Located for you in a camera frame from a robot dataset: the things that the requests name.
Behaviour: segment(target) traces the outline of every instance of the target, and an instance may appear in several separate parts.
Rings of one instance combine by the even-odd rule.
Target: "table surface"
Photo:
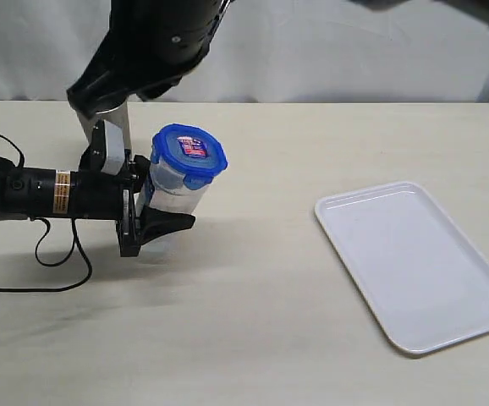
[[[489,105],[132,104],[130,119],[136,153],[193,124],[229,169],[167,256],[120,259],[111,222],[81,222],[90,283],[0,294],[0,405],[489,405],[489,335],[405,358],[313,214],[322,196],[411,180],[489,258]],[[74,169],[86,144],[61,102],[0,102],[0,132],[28,166]],[[0,286],[82,275],[76,256],[36,264],[42,231],[0,223]],[[69,243],[55,222],[43,257]]]

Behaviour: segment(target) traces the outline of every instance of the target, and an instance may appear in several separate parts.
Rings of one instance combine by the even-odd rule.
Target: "white table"
[[[489,405],[489,336],[397,353],[312,211],[413,180],[489,258],[489,106],[134,104],[130,116],[136,153],[190,123],[221,140],[229,169],[168,258],[120,259],[112,223],[82,222],[92,282],[0,294],[0,405]],[[29,166],[73,169],[85,148],[60,102],[0,102],[0,132]],[[1,141],[0,153],[14,157]],[[42,230],[0,223],[1,286],[85,271],[79,258],[38,266]],[[46,258],[69,239],[56,222]]]

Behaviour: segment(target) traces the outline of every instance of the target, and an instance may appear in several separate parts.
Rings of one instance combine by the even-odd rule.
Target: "label on container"
[[[191,158],[207,158],[207,148],[205,143],[194,137],[182,136],[178,137],[177,141],[180,144],[183,154]]]
[[[66,171],[57,171],[55,176],[54,199],[52,201],[52,212],[54,214],[68,214],[69,190],[71,185],[71,174]]]

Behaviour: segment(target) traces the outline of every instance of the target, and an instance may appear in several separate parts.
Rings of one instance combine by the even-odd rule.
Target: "blue container lid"
[[[170,124],[153,137],[152,145],[151,161],[158,163],[161,156],[170,167],[186,175],[186,183],[209,184],[228,167],[222,146],[203,129]]]

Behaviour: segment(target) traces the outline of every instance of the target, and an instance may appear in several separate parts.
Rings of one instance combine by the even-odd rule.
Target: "rectangular tray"
[[[396,347],[426,354],[489,332],[489,263],[420,186],[326,197],[316,215]]]

